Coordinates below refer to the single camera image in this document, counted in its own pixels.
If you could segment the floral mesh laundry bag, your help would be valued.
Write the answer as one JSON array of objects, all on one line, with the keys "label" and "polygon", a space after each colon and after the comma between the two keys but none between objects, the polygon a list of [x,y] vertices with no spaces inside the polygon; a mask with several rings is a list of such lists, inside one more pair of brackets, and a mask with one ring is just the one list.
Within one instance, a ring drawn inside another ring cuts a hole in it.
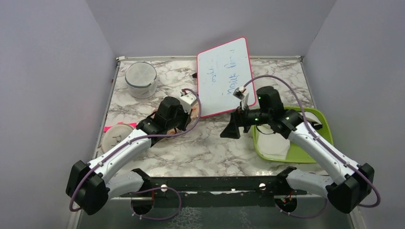
[{"label": "floral mesh laundry bag", "polygon": [[198,117],[200,109],[198,103],[188,114],[183,110],[180,101],[176,98],[164,99],[152,116],[152,122],[157,126],[156,134],[174,134],[175,129],[185,131],[192,119]]}]

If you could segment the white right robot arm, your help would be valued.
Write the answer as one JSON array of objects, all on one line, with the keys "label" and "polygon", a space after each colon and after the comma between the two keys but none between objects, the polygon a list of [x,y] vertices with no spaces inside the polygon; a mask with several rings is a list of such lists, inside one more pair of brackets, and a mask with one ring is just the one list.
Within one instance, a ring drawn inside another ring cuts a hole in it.
[{"label": "white right robot arm", "polygon": [[249,96],[243,86],[233,95],[240,105],[231,112],[229,124],[221,138],[240,138],[240,127],[248,132],[251,126],[268,125],[273,132],[298,145],[326,172],[318,176],[290,167],[278,175],[276,189],[281,194],[303,190],[326,198],[338,211],[348,214],[360,205],[373,188],[374,169],[367,163],[358,164],[348,158],[318,134],[309,125],[303,111],[284,108],[279,93],[272,86],[261,87],[256,92],[258,109],[249,109]]}]

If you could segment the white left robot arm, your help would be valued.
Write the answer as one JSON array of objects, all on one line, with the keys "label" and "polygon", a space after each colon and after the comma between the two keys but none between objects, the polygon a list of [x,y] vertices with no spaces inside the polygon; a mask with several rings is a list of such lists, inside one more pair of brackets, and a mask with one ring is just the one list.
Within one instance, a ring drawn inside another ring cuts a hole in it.
[{"label": "white left robot arm", "polygon": [[[129,136],[108,152],[88,163],[81,160],[74,163],[65,190],[70,197],[70,211],[83,210],[93,215],[108,200],[118,196],[117,187],[111,183],[117,171],[132,157],[151,148],[158,141],[189,132],[187,125],[191,122],[195,104],[200,104],[200,100],[191,93],[180,98],[167,96],[157,111],[139,121]],[[168,131],[172,129],[178,129],[179,132],[169,135]]]}]

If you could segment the white cylindrical mesh bag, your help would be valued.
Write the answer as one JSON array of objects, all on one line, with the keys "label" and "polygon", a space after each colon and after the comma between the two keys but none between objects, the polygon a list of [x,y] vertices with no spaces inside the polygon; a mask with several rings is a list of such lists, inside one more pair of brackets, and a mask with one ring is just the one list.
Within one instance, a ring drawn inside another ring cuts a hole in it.
[{"label": "white cylindrical mesh bag", "polygon": [[129,66],[125,81],[131,96],[139,99],[151,97],[157,89],[157,71],[147,62],[136,62]]}]

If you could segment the beige cylindrical mesh laundry bag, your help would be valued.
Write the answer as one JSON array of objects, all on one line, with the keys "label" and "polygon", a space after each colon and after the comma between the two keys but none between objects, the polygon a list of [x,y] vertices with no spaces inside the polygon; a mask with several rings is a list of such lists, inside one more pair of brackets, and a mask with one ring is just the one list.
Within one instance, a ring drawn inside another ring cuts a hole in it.
[{"label": "beige cylindrical mesh laundry bag", "polygon": [[109,131],[105,132],[101,139],[101,152],[106,153],[119,144],[123,139],[128,137],[132,131],[129,130],[113,130],[110,129]]}]

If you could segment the pink framed whiteboard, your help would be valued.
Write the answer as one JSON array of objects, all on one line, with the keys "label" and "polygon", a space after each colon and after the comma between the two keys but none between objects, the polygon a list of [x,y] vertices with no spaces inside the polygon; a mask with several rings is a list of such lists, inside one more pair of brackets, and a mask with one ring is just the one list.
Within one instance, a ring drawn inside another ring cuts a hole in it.
[{"label": "pink framed whiteboard", "polygon": [[239,106],[240,100],[233,93],[253,78],[245,37],[199,53],[196,66],[202,118],[227,113]]}]

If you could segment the pink sticky note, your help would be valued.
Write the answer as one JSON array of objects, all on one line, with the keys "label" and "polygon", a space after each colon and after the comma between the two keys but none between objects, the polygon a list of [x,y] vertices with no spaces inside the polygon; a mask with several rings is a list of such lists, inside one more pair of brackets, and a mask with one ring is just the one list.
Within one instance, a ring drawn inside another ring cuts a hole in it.
[{"label": "pink sticky note", "polygon": [[112,126],[105,126],[104,128],[103,128],[103,132],[105,133],[105,132],[107,132],[107,131],[109,131],[110,129],[113,129],[113,130],[129,130],[129,131],[132,131],[134,128],[136,128],[136,126],[137,126],[137,123],[124,123],[124,122],[118,122],[117,124],[115,124],[115,125],[112,125]]}]

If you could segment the green plastic tray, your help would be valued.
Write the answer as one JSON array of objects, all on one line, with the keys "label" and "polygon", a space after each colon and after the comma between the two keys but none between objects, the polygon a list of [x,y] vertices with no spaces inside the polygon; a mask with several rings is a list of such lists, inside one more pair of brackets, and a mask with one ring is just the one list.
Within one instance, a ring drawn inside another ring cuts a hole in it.
[{"label": "green plastic tray", "polygon": [[[305,110],[306,117],[307,117],[308,121],[310,122],[310,124],[312,125],[312,127],[315,128],[316,131],[326,141],[333,144],[333,138],[332,138],[332,134],[330,131],[330,127],[329,127],[329,124],[328,124],[324,114],[321,111],[314,109],[314,108],[305,107],[304,110]],[[253,135],[254,147],[257,152],[256,126],[252,127],[252,135]],[[305,150],[300,148],[298,145],[290,142],[290,149],[288,150],[287,158],[285,160],[276,161],[276,162],[311,164],[311,163],[315,163],[316,161],[310,155],[308,155],[308,153]]]}]

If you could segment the black mounting rail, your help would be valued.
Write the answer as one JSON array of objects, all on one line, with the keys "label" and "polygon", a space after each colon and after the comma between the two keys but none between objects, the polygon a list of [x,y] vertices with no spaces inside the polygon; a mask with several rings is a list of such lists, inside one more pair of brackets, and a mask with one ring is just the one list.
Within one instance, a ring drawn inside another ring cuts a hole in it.
[{"label": "black mounting rail", "polygon": [[127,191],[137,206],[155,208],[194,207],[273,207],[276,197],[306,195],[303,190],[291,189],[277,176],[242,177],[149,177],[140,169],[144,184],[139,191]]}]

